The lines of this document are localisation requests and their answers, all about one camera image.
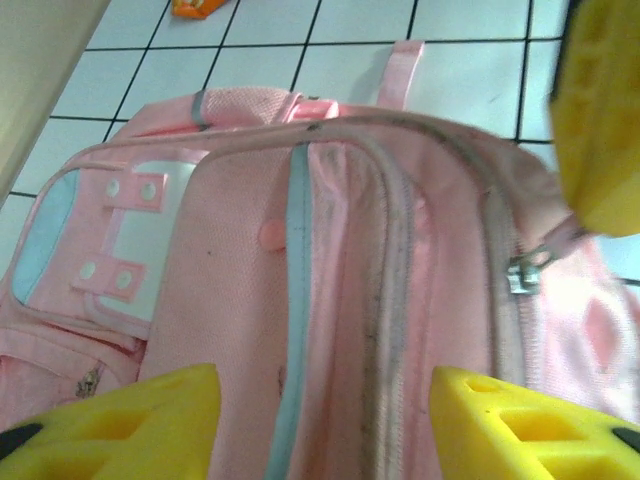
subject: light blue trim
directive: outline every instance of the light blue trim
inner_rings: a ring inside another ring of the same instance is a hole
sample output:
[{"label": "light blue trim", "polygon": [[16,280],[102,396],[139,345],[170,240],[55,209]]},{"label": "light blue trim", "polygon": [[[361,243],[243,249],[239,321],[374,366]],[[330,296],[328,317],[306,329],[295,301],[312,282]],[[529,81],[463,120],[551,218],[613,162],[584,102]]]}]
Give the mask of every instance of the light blue trim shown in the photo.
[{"label": "light blue trim", "polygon": [[204,100],[205,90],[196,92],[193,96],[193,103],[191,104],[191,119],[200,130],[206,130],[209,128],[209,124],[202,118],[202,102]]},{"label": "light blue trim", "polygon": [[287,284],[289,290],[289,340],[287,380],[271,442],[264,480],[287,478],[298,430],[300,404],[305,383],[307,331],[311,302],[311,179],[308,145],[291,155],[287,200]]},{"label": "light blue trim", "polygon": [[76,201],[77,183],[78,170],[73,170],[56,180],[40,203],[11,282],[22,304],[29,302],[56,251]]}]

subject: black tip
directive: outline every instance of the black tip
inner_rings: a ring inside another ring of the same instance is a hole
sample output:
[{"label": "black tip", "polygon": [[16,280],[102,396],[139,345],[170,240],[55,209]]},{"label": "black tip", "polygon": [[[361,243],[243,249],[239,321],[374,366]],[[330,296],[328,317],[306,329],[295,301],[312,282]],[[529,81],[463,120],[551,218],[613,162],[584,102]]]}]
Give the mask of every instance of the black tip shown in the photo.
[{"label": "black tip", "polygon": [[616,437],[640,453],[640,432],[625,427],[614,428],[611,431]]},{"label": "black tip", "polygon": [[30,423],[0,433],[0,461],[11,455],[17,448],[42,430],[41,423]]}]

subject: metal zipper slider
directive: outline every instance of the metal zipper slider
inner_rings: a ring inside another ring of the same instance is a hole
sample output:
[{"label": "metal zipper slider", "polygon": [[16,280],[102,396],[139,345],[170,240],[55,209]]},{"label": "metal zipper slider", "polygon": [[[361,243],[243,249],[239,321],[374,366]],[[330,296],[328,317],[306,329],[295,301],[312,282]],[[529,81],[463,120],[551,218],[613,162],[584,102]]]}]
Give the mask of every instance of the metal zipper slider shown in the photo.
[{"label": "metal zipper slider", "polygon": [[511,259],[507,269],[511,293],[516,295],[540,293],[540,272],[556,260],[570,255],[590,236],[591,233],[580,225],[578,218],[575,215],[569,215],[544,236],[542,245]]},{"label": "metal zipper slider", "polygon": [[[536,263],[536,257],[545,255],[546,258]],[[535,250],[518,255],[511,259],[507,269],[507,278],[511,293],[515,295],[537,295],[540,293],[540,273],[558,259],[546,245],[540,245]]]},{"label": "metal zipper slider", "polygon": [[82,377],[76,384],[76,397],[89,398],[93,397],[98,388],[98,382],[100,382],[100,375],[102,373],[102,366],[98,365],[93,370],[90,370]]}]

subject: yellow plastic piece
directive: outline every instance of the yellow plastic piece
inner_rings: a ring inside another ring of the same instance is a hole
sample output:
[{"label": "yellow plastic piece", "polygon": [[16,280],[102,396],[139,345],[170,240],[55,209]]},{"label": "yellow plastic piece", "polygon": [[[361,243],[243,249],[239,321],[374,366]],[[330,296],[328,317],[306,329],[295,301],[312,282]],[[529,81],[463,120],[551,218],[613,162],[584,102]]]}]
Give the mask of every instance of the yellow plastic piece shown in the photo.
[{"label": "yellow plastic piece", "polygon": [[640,454],[611,433],[640,427],[494,378],[436,368],[430,414],[446,480],[640,478]]},{"label": "yellow plastic piece", "polygon": [[551,101],[564,196],[596,233],[640,233],[640,2],[572,0]]},{"label": "yellow plastic piece", "polygon": [[0,461],[1,480],[205,479],[220,409],[213,365],[196,365],[51,410]]}]

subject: orange object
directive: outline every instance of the orange object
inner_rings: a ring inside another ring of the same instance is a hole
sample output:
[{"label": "orange object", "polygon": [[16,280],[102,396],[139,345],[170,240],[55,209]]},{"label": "orange object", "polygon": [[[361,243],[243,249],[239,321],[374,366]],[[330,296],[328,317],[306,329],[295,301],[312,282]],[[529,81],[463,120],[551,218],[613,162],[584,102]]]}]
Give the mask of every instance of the orange object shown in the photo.
[{"label": "orange object", "polygon": [[207,18],[225,0],[172,0],[171,13],[179,17]]}]

